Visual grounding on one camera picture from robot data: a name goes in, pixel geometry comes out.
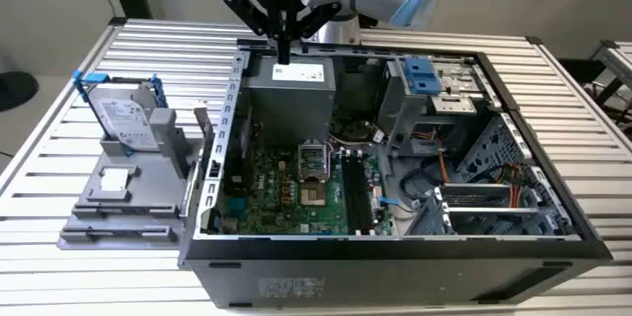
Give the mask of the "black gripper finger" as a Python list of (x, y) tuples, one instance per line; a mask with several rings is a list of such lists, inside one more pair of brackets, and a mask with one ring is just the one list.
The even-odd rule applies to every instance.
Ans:
[(340, 2), (323, 4), (316, 6), (302, 19), (298, 19), (299, 6), (290, 6), (286, 10), (284, 22), (284, 64), (290, 64), (291, 61), (291, 43), (302, 38), (310, 38), (340, 10)]
[(276, 41), (278, 64), (284, 64), (284, 24), (276, 0), (223, 0), (260, 36)]

